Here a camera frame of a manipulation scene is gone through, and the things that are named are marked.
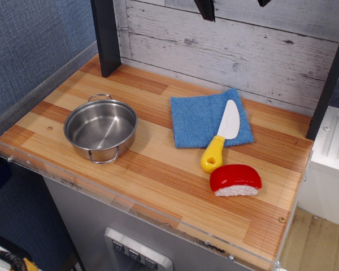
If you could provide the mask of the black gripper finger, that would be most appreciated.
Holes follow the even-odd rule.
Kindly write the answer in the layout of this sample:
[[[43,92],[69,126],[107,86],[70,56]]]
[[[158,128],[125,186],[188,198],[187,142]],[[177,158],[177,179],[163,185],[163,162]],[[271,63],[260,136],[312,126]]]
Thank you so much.
[[[194,0],[204,20],[215,21],[215,7],[213,0]]]
[[[269,0],[258,0],[258,3],[260,7],[265,7],[269,3]]]

